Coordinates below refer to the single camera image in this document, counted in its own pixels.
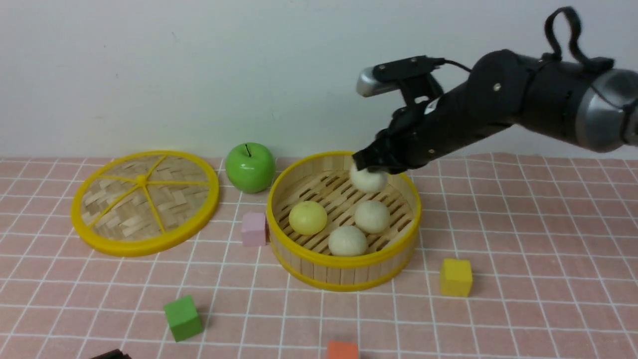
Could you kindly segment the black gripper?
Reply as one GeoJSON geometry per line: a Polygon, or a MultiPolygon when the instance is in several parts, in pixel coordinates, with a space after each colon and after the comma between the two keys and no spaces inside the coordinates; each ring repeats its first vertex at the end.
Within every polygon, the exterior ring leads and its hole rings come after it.
{"type": "Polygon", "coordinates": [[[422,168],[498,132],[497,120],[470,115],[464,90],[454,89],[396,112],[389,126],[352,159],[357,170],[395,175],[422,168]]]}

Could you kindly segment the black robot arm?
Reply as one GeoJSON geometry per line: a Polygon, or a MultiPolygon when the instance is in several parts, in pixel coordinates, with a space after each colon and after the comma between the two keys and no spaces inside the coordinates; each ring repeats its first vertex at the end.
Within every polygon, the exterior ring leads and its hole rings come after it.
{"type": "Polygon", "coordinates": [[[353,155],[358,170],[400,174],[513,125],[591,152],[637,145],[637,74],[499,50],[445,92],[433,71],[451,60],[426,55],[365,68],[357,92],[399,90],[405,106],[373,143],[353,155]]]}

